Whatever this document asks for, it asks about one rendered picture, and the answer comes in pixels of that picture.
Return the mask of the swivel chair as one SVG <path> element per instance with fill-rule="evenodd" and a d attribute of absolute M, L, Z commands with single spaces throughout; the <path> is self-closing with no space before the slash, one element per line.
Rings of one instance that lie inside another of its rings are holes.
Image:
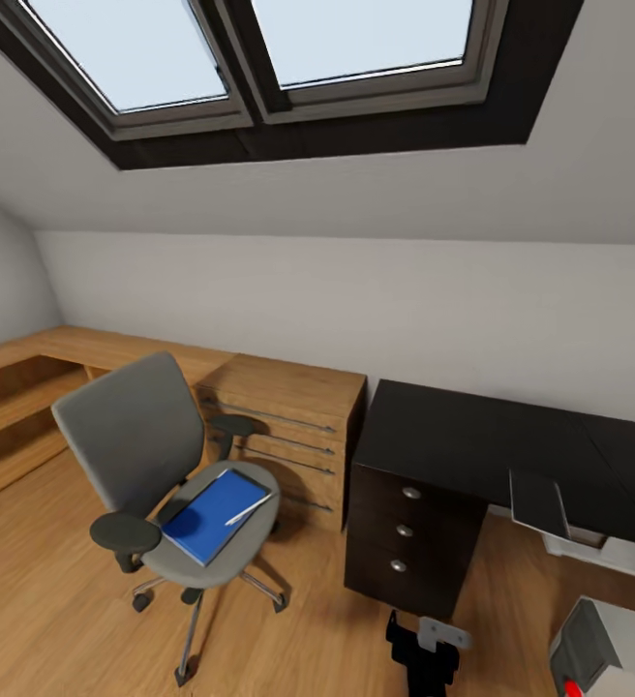
<path fill-rule="evenodd" d="M 181 601 L 194 614 L 181 664 L 179 686 L 191 678 L 188 659 L 204 592 L 237 576 L 269 595 L 276 613 L 286 609 L 275 593 L 245 572 L 268 535 L 278 528 L 281 485 L 277 476 L 250 461 L 229 461 L 234 436 L 255 433 L 255 425 L 238 415 L 219 412 L 210 423 L 223 432 L 217 463 L 187 475 L 199 465 L 205 427 L 179 364 L 158 351 L 90 380 L 51 406 L 51 413 L 109 513 L 90 526 L 90 536 L 115 552 L 126 574 L 144 565 L 158 577 L 133 590 L 138 613 L 148 604 L 143 591 L 169 580 L 187 587 Z M 161 528 L 223 470 L 233 472 L 267 493 L 213 558 L 203 567 L 163 536 Z M 176 487 L 179 490 L 150 522 L 147 517 Z"/>

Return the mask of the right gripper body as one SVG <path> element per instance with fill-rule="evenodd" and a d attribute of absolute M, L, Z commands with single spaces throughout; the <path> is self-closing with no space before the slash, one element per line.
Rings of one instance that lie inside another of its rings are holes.
<path fill-rule="evenodd" d="M 437 673 L 443 685 L 453 683 L 456 654 L 453 648 L 441 641 L 437 641 L 436 652 L 427 652 L 419 648 L 417 633 L 395 625 L 391 658 L 407 666 L 408 678 L 417 667 L 427 667 Z"/>

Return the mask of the folder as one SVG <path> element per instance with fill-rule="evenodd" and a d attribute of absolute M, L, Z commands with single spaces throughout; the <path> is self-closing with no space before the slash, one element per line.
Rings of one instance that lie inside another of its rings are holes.
<path fill-rule="evenodd" d="M 266 492 L 233 472 L 223 470 L 176 513 L 161 532 L 186 556 L 207 567 L 259 503 L 234 525 L 229 525 L 228 521 L 264 498 L 267 498 Z"/>

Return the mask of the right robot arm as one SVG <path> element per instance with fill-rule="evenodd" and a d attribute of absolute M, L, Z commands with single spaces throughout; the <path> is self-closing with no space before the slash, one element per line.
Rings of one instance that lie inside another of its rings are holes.
<path fill-rule="evenodd" d="M 391 658 L 407 666 L 408 697 L 446 697 L 444 686 L 459 670 L 458 648 L 468 650 L 471 638 L 461 628 L 421 617 L 420 632 L 397 625 L 395 610 L 387 624 L 385 641 L 391 641 Z"/>

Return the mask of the notebook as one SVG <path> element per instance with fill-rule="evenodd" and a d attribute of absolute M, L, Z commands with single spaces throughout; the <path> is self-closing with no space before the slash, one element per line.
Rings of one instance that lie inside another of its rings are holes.
<path fill-rule="evenodd" d="M 555 481 L 510 469 L 510 493 L 515 523 L 570 541 L 570 529 Z"/>

